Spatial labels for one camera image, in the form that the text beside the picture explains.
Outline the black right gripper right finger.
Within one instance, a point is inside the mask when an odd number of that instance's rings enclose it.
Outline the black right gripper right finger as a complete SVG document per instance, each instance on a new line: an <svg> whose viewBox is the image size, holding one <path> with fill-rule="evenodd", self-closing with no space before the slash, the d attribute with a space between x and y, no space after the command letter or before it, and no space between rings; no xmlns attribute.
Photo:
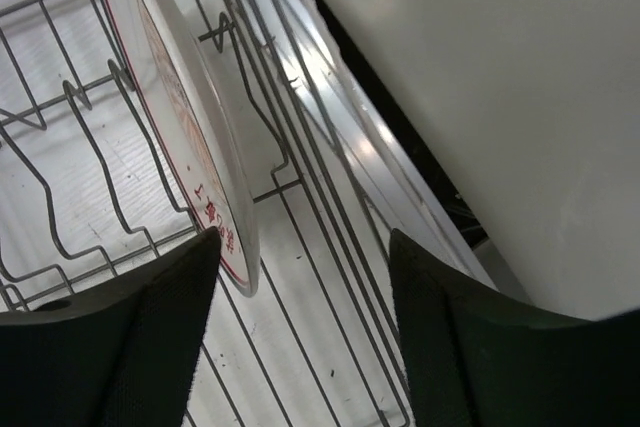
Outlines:
<svg viewBox="0 0 640 427"><path fill-rule="evenodd" d="M639 314L590 321L530 306L400 230L389 274L419 426L635 426Z"/></svg>

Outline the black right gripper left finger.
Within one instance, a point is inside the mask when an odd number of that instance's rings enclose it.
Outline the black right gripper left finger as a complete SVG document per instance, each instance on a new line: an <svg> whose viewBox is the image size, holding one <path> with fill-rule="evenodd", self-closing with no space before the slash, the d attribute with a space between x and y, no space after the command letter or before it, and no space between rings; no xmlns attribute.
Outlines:
<svg viewBox="0 0 640 427"><path fill-rule="evenodd" d="M212 227L87 290L2 313L2 425L181 425L220 260Z"/></svg>

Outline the orange patterned plate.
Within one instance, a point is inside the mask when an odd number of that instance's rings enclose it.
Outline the orange patterned plate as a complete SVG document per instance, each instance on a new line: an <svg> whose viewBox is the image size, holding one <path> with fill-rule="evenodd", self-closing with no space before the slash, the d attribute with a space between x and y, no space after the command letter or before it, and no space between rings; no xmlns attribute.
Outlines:
<svg viewBox="0 0 640 427"><path fill-rule="evenodd" d="M103 0L159 146L197 223L215 227L238 291L259 286L260 242L236 135L175 0Z"/></svg>

